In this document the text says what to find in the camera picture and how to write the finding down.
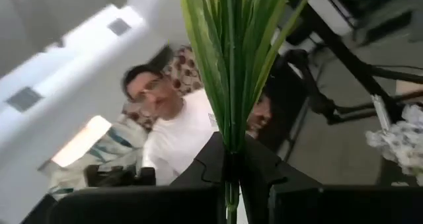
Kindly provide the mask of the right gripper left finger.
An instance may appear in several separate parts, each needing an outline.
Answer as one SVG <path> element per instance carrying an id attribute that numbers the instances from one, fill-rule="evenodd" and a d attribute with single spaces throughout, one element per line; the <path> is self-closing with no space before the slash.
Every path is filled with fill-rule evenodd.
<path id="1" fill-rule="evenodd" d="M 191 165 L 168 186 L 91 188 L 53 208 L 53 224 L 225 223 L 225 150 L 215 132 Z"/>

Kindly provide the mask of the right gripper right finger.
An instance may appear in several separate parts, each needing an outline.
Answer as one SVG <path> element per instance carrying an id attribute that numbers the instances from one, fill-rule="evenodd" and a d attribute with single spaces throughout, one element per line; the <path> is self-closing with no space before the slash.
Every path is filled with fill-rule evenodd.
<path id="1" fill-rule="evenodd" d="M 422 188 L 321 184 L 245 137 L 241 189 L 249 223 L 421 223 Z"/>

